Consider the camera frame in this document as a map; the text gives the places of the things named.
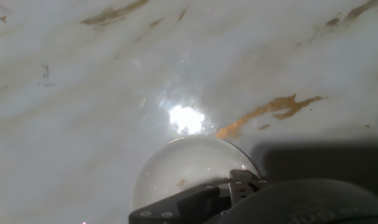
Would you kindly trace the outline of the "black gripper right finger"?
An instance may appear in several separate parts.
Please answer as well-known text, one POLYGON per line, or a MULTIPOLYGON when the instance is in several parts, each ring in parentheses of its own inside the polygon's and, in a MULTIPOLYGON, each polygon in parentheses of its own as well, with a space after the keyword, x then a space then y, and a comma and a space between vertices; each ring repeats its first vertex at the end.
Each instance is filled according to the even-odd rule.
POLYGON ((270 185, 267 180, 260 179, 250 170, 232 170, 229 176, 229 192, 232 205, 270 185))

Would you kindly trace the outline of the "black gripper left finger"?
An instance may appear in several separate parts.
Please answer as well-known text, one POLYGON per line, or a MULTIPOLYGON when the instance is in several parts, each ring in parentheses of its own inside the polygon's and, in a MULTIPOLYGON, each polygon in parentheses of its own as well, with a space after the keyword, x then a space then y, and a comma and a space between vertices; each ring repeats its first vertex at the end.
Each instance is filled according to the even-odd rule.
POLYGON ((230 192, 202 184, 134 210, 129 224, 207 223, 232 206, 230 192))

